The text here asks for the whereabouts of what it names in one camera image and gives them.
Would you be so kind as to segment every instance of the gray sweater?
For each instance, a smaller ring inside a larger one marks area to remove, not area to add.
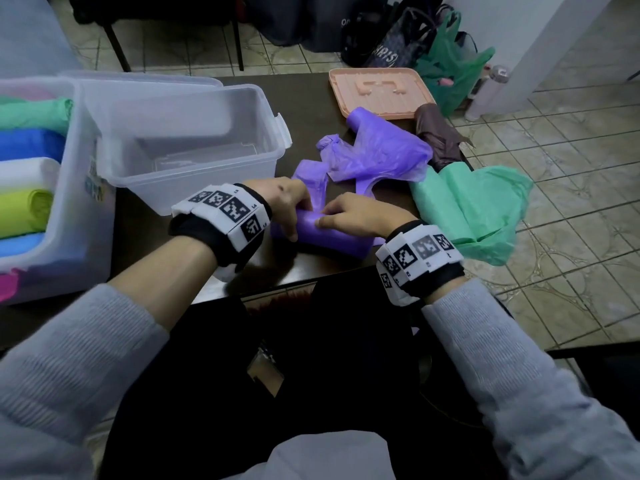
[[[478,280],[423,313],[494,435],[513,479],[636,479],[640,447],[580,392]],[[166,343],[149,313],[108,285],[87,292],[0,362],[0,478],[89,479],[82,442]],[[389,479],[373,433],[303,435],[239,480]]]

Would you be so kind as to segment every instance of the lime green plastic bag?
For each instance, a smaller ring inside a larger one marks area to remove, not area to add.
[[[475,171],[456,162],[421,182],[410,182],[420,217],[436,224],[462,256],[503,266],[516,243],[516,226],[527,213],[533,181],[515,168]]]
[[[452,16],[456,19],[448,27]],[[470,54],[462,49],[456,43],[461,21],[459,11],[450,12],[438,27],[429,52],[421,56],[413,67],[429,88],[445,118],[452,115],[465,100],[480,79],[484,65],[495,53],[493,47],[479,54]],[[438,82],[443,78],[453,80],[453,86],[439,85]]]

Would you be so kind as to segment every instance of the hand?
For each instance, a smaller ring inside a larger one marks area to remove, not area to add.
[[[402,224],[416,220],[408,210],[350,192],[329,202],[316,220],[320,229],[336,229],[357,236],[385,239]]]
[[[282,231],[291,242],[298,240],[296,208],[312,210],[309,190],[301,180],[288,177],[256,178],[243,182],[265,199],[273,213],[272,220],[281,225]]]

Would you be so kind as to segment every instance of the black pants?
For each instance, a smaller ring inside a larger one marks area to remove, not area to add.
[[[396,476],[413,477],[425,457],[417,357],[375,268],[325,278],[307,314],[267,321],[239,299],[191,306],[125,395],[100,478],[217,479],[293,436],[347,429],[380,434]],[[263,339],[284,373],[276,398],[246,372]]]

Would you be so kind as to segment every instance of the gray sleeve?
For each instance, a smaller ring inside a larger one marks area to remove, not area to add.
[[[98,285],[0,362],[0,477],[91,478],[82,441],[169,334]]]
[[[484,415],[510,478],[638,478],[640,446],[624,420],[585,397],[479,280],[422,312]]]

